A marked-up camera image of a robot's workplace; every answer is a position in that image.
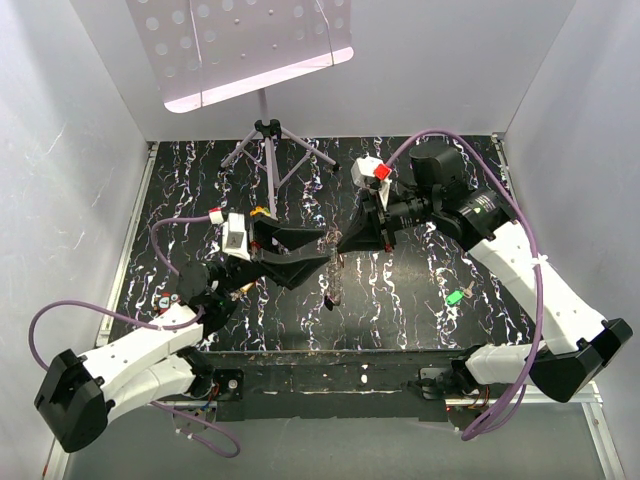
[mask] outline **tripod leg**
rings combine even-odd
[[[223,168],[227,168],[229,166],[229,163],[231,163],[233,159],[235,159],[238,155],[242,153],[242,150],[244,150],[244,147],[247,146],[247,143],[253,140],[253,137],[255,137],[257,134],[258,132],[256,131],[255,128],[251,130],[249,135],[244,137],[244,139],[238,144],[235,150],[231,152],[229,155],[227,155],[227,158],[223,160],[222,165],[220,165],[220,169],[222,170]]]
[[[300,145],[303,148],[306,148],[307,150],[309,150],[310,152],[313,152],[316,157],[321,158],[322,160],[324,160],[325,162],[327,162],[329,165],[338,165],[338,163],[336,163],[335,160],[333,160],[332,158],[326,156],[324,153],[322,153],[320,150],[318,150],[317,148],[309,145],[307,142],[305,142],[304,140],[302,140],[300,137],[298,137],[297,135],[294,135],[293,133],[291,133],[289,130],[287,130],[284,127],[281,127],[282,129],[282,133],[284,133],[287,137],[289,137],[291,140],[293,140],[294,142],[296,142],[298,145]]]
[[[273,218],[276,216],[276,191],[274,183],[274,170],[277,172],[276,155],[273,148],[273,140],[270,137],[264,139],[264,153],[267,162],[267,188],[269,189],[269,212]]]

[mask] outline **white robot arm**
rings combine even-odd
[[[234,395],[228,371],[216,370],[195,345],[224,327],[241,292],[258,278],[293,289],[329,260],[321,254],[289,254],[324,236],[323,230],[290,227],[263,211],[253,213],[245,218],[209,212],[213,224],[222,224],[222,250],[229,257],[224,263],[183,265],[176,289],[180,303],[147,328],[78,356],[66,350],[53,359],[34,403],[65,451],[84,448],[113,420],[154,400],[203,398],[214,385],[219,387],[216,400]],[[239,385],[242,378],[231,380]]]
[[[606,320],[587,305],[541,257],[532,260],[529,240],[514,212],[494,191],[471,189],[459,151],[430,141],[410,151],[415,185],[403,195],[389,191],[382,160],[358,159],[354,183],[362,187],[359,209],[338,252],[391,250],[395,232],[433,221],[443,234],[493,272],[531,318],[536,317],[533,266],[544,283],[543,341],[526,383],[550,398],[567,402],[590,381],[632,336],[622,319]],[[532,346],[484,345],[469,349],[438,379],[445,393],[470,393],[479,385],[513,384]]]

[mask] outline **metal rod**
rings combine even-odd
[[[279,182],[276,183],[276,188],[280,188],[282,185],[284,185],[284,183],[289,180],[291,178],[291,175],[293,175],[295,173],[296,170],[298,170],[302,164],[304,162],[306,162],[307,160],[309,160],[309,157],[311,156],[311,150],[307,150],[307,153],[305,153],[304,157],[302,157],[300,159],[300,161],[298,163],[296,163],[296,166],[293,167],[289,173],[287,173],[284,178],[282,180],[280,180]]]
[[[273,150],[273,141],[270,137],[264,139],[264,153],[267,160],[267,186],[269,189],[269,212],[273,218],[276,216],[276,192],[273,184],[273,168],[275,166],[275,152]]]
[[[330,157],[326,156],[324,153],[322,153],[320,150],[318,150],[315,147],[312,147],[311,145],[309,145],[307,142],[305,142],[304,140],[302,140],[300,137],[298,137],[297,135],[294,135],[293,133],[291,133],[289,130],[287,130],[284,127],[281,127],[282,129],[282,133],[284,133],[287,137],[289,137],[291,140],[293,140],[294,142],[296,142],[298,145],[306,148],[307,150],[313,152],[316,157],[320,157],[322,160],[324,160],[325,162],[327,162],[329,165],[335,165],[336,161],[331,159]]]
[[[264,88],[258,90],[258,99],[260,100],[260,117],[262,123],[268,125],[271,120],[269,119],[269,109],[267,108],[267,91]]]
[[[244,150],[244,147],[247,146],[247,143],[249,143],[251,140],[253,140],[253,137],[255,137],[258,134],[257,130],[254,128],[253,130],[251,130],[251,132],[249,133],[249,135],[247,135],[246,137],[244,137],[244,139],[238,144],[238,146],[236,147],[236,149],[231,152],[227,158],[225,158],[222,161],[222,168],[227,168],[227,165],[229,165],[229,163],[231,162],[231,160],[233,160],[234,158],[236,158],[238,155],[240,155],[242,153],[242,151]]]

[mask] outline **white enclosure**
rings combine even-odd
[[[240,139],[258,119],[252,95],[167,111],[126,1],[71,3],[147,140]],[[353,0],[353,59],[270,87],[271,116],[302,137],[504,131],[574,3]]]
[[[258,111],[253,95],[168,111],[127,0],[7,0],[0,12],[0,478],[31,479],[53,440],[33,407],[31,317],[61,298],[106,303],[146,141],[239,139]],[[588,303],[640,330],[638,1],[353,0],[351,34],[353,59],[269,87],[271,116],[301,136],[506,130],[542,249]],[[47,315],[45,360],[90,348],[99,320]],[[599,377],[629,478],[640,477],[637,335]]]
[[[53,440],[33,406],[29,321],[61,298],[107,301],[147,148],[68,2],[0,13],[0,478],[22,480],[40,478]],[[38,348],[47,362],[90,348],[100,320],[51,312]]]
[[[507,132],[518,200],[583,298],[635,330],[597,382],[627,478],[640,478],[640,3],[581,0]]]

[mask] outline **wire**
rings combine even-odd
[[[164,254],[160,251],[160,247],[158,246],[158,229],[163,225],[171,225],[171,224],[185,224],[185,223],[205,223],[211,222],[211,218],[209,215],[203,217],[172,217],[172,218],[163,218],[162,220],[158,220],[151,227],[151,246],[153,247],[153,251],[156,252],[156,256],[158,260],[164,263],[171,273],[175,275],[179,275],[180,272],[176,267],[171,265],[171,262],[164,256]]]
[[[175,223],[204,223],[204,222],[209,222],[211,221],[209,216],[203,216],[203,217],[193,217],[193,218],[189,218],[189,217],[182,217],[182,218],[165,218],[163,220],[160,220],[158,222],[156,222],[153,227],[151,227],[151,245],[153,246],[153,250],[156,252],[156,255],[158,256],[158,258],[160,259],[160,261],[162,263],[164,263],[169,270],[171,270],[172,273],[175,273],[176,275],[179,274],[178,269],[175,268],[173,265],[171,265],[171,263],[169,262],[169,260],[167,259],[167,257],[165,257],[162,252],[160,251],[160,248],[158,247],[158,238],[157,238],[157,231],[158,228],[161,227],[162,225],[167,225],[167,224],[175,224]],[[49,305],[46,305],[44,307],[42,307],[31,319],[31,323],[29,324],[29,350],[31,350],[31,355],[33,356],[34,360],[36,361],[36,363],[42,367],[45,371],[49,370],[49,365],[47,365],[45,363],[45,361],[42,359],[42,357],[40,356],[40,354],[38,353],[38,349],[36,348],[36,344],[35,344],[35,331],[36,331],[36,325],[38,324],[38,321],[40,320],[40,318],[42,317],[42,315],[44,315],[46,312],[48,312],[49,310],[52,310],[54,308],[57,307],[62,307],[62,306],[73,306],[73,307],[82,307],[82,308],[86,308],[89,310],[93,310],[95,312],[99,312],[102,313],[103,315],[109,315],[111,317],[113,317],[115,320],[120,320],[123,322],[126,322],[130,325],[134,325],[136,327],[140,327],[140,328],[147,328],[150,330],[180,330],[182,328],[186,328],[189,327],[191,325],[193,325],[194,323],[196,323],[198,320],[200,320],[200,318],[202,317],[202,315],[204,315],[204,308],[202,308],[202,306],[198,307],[198,313],[196,314],[195,317],[193,317],[191,320],[189,320],[188,322],[184,322],[178,325],[169,325],[169,326],[159,326],[159,325],[153,325],[153,324],[148,324],[145,322],[141,322],[139,320],[135,320],[131,317],[127,317],[125,315],[122,315],[120,313],[116,313],[116,312],[112,312],[111,310],[107,310],[106,308],[100,307],[98,305],[94,305],[92,303],[87,303],[87,302],[83,302],[80,300],[60,300],[58,302],[53,302],[50,303]],[[211,404],[211,400],[213,399],[213,397],[215,395],[217,395],[218,393],[218,386],[216,385],[215,387],[212,385],[212,389],[211,389],[211,395],[209,396],[209,400],[206,404],[206,406],[208,407]],[[161,410],[165,410],[167,412],[171,412],[174,415],[178,415],[184,418],[188,418],[189,420],[198,422],[202,425],[204,425],[207,428],[210,428],[212,430],[216,430],[217,432],[222,433],[225,437],[227,437],[229,440],[231,440],[231,442],[235,445],[236,447],[236,451],[235,452],[227,452],[225,450],[222,450],[220,447],[217,447],[216,445],[214,445],[213,443],[211,443],[210,441],[208,441],[207,439],[200,437],[199,435],[195,435],[192,432],[186,430],[186,429],[180,429],[179,431],[185,435],[187,435],[187,437],[189,439],[193,439],[201,444],[203,444],[205,447],[209,448],[211,451],[217,453],[218,455],[225,457],[225,458],[233,458],[233,457],[237,457],[240,454],[241,451],[241,447],[240,447],[240,441],[228,430],[226,430],[223,427],[219,427],[218,425],[214,425],[211,422],[207,422],[206,420],[202,420],[200,418],[198,418],[197,416],[194,415],[190,415],[188,413],[184,413],[181,412],[179,410],[176,410],[175,408],[171,408],[168,407],[166,405],[162,405],[161,403],[152,401],[150,402],[151,405],[153,405],[154,407],[157,407]]]
[[[202,438],[200,435],[196,435],[193,432],[190,432],[189,430],[184,429],[184,428],[179,429],[179,431],[181,433],[187,435],[187,437],[189,437],[189,438],[193,438],[197,442],[200,442],[201,444],[203,444],[204,446],[206,446],[210,450],[213,450],[215,453],[217,453],[221,457],[233,458],[233,457],[237,457],[238,455],[240,455],[240,452],[242,451],[242,446],[240,445],[240,440],[238,440],[238,438],[233,433],[231,433],[229,430],[227,430],[226,428],[221,427],[219,425],[216,425],[215,423],[208,422],[207,420],[203,420],[202,418],[196,417],[195,415],[191,415],[189,413],[185,413],[183,411],[177,410],[177,409],[175,409],[173,407],[169,407],[168,405],[163,405],[162,403],[150,402],[150,405],[153,405],[154,407],[159,408],[160,410],[164,410],[165,412],[172,413],[173,415],[177,415],[179,417],[186,418],[189,421],[197,422],[197,423],[199,423],[201,425],[204,425],[207,428],[210,428],[211,430],[215,430],[216,432],[220,432],[222,435],[227,437],[229,440],[231,440],[231,443],[233,443],[235,445],[235,447],[236,447],[236,451],[235,452],[227,452],[226,450],[221,449],[217,445],[214,445],[209,440],[206,440],[205,438]]]
[[[409,137],[400,148],[398,148],[393,155],[387,160],[387,167],[391,167],[393,163],[400,157],[400,155],[411,145],[415,145],[415,142],[426,136],[433,135],[444,135],[453,140],[457,141],[462,147],[467,150],[471,156],[478,162],[480,168],[484,171],[486,177],[489,179],[489,182],[495,187],[495,189],[504,197],[505,201],[511,206],[513,211],[516,213],[516,217],[519,220],[522,228],[524,229],[525,234],[527,235],[527,239],[529,240],[529,246],[531,249],[531,255],[533,258],[538,258],[540,252],[538,251],[538,244],[536,242],[535,236],[533,234],[533,230],[529,225],[524,213],[518,207],[518,204],[512,199],[509,193],[502,186],[500,181],[493,174],[489,166],[484,162],[482,157],[478,152],[476,152],[469,143],[462,138],[460,135],[456,135],[455,133],[449,132],[448,130],[441,129],[428,129],[423,130],[411,137]],[[542,323],[544,321],[544,300],[543,300],[543,291],[542,291],[542,271],[540,269],[540,264],[536,263],[533,267],[533,273],[535,276],[535,285],[536,285],[536,314],[535,314],[535,329],[533,332],[533,339],[531,340],[531,350],[529,355],[527,356],[527,360],[525,361],[524,367],[518,375],[516,381],[511,384],[505,392],[500,396],[500,398],[491,405],[485,412],[483,412],[478,418],[476,418],[471,425],[469,425],[465,431],[462,433],[462,440],[471,440],[472,438],[477,437],[482,433],[489,433],[498,428],[502,427],[505,423],[507,423],[511,417],[515,414],[515,412],[520,407],[522,403],[522,399],[524,398],[524,393],[526,390],[526,386],[524,382],[531,371],[531,367],[533,366],[533,362],[535,361],[536,353],[538,352],[538,348],[540,346],[540,340],[542,338]],[[511,400],[515,397],[518,389],[522,388],[520,392],[520,397],[516,401],[516,404],[513,406],[513,409],[500,421],[498,418],[506,411],[508,406],[511,403]]]
[[[42,368],[44,368],[45,370],[47,370],[49,366],[44,362],[44,360],[42,360],[42,357],[40,356],[36,348],[36,343],[35,343],[36,326],[38,324],[38,321],[42,317],[42,315],[47,313],[49,310],[52,310],[57,307],[64,307],[64,306],[86,308],[89,310],[93,310],[94,312],[102,313],[103,315],[109,315],[113,317],[115,320],[121,320],[130,325],[134,325],[140,328],[148,328],[150,330],[180,330],[182,328],[187,328],[193,325],[194,323],[196,323],[198,320],[200,320],[200,317],[202,317],[202,315],[204,314],[204,309],[202,307],[199,307],[198,313],[196,314],[196,316],[193,317],[188,322],[180,323],[178,325],[167,325],[167,326],[161,327],[159,325],[153,325],[153,324],[141,322],[139,320],[135,320],[133,318],[127,317],[120,313],[112,312],[111,310],[107,310],[106,308],[102,308],[98,305],[82,302],[80,300],[60,300],[57,302],[50,303],[49,305],[42,307],[38,311],[38,313],[36,313],[33,316],[33,318],[31,319],[31,323],[29,324],[29,350],[31,350],[31,355],[33,355],[33,358],[36,361],[36,363],[40,365]]]

